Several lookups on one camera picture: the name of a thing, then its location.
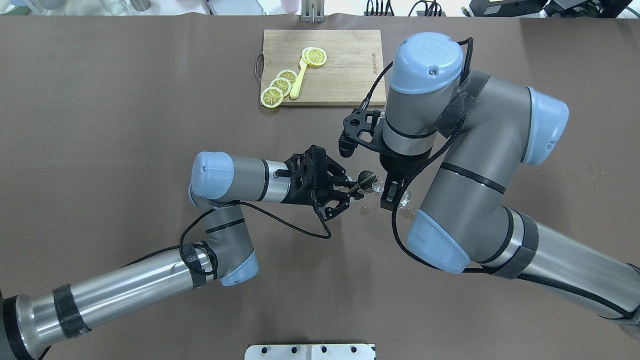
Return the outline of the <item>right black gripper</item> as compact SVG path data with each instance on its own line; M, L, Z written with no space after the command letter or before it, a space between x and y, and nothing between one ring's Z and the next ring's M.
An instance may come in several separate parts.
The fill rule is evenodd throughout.
M408 179L429 159L431 150L418 155L388 155L381 153L379 160L382 168L386 171L385 180L382 181L380 205L382 209L393 210L396 204L396 193L399 183Z

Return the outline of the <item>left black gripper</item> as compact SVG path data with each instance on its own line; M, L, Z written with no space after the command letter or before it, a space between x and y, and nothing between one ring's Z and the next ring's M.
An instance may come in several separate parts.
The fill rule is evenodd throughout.
M322 146L311 145L303 153L294 153L284 161L289 173L289 188L284 204L317 205L318 216L325 221L336 218L363 199L361 192L349 192L333 187L354 187L357 182L346 175L346 169L333 159L327 159Z

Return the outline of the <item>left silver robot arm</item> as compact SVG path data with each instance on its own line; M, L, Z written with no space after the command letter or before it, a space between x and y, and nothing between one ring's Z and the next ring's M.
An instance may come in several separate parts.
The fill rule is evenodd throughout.
M327 221L363 198L361 181L322 146L285 161L200 152L187 190L199 216L176 244L151 251L119 269L41 295L1 299L1 358L41 360L52 345L189 290L219 281L231 287L259 271L243 207L258 202L311 207L329 239Z

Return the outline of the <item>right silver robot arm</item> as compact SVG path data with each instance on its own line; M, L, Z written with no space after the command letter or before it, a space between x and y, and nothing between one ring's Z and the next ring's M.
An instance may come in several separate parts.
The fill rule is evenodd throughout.
M390 68L382 143L426 157L406 183L445 157L416 210L410 258L453 274L529 281L639 338L639 268L502 205L519 164L544 162L569 120L567 105L470 68L473 39L436 32L404 39Z

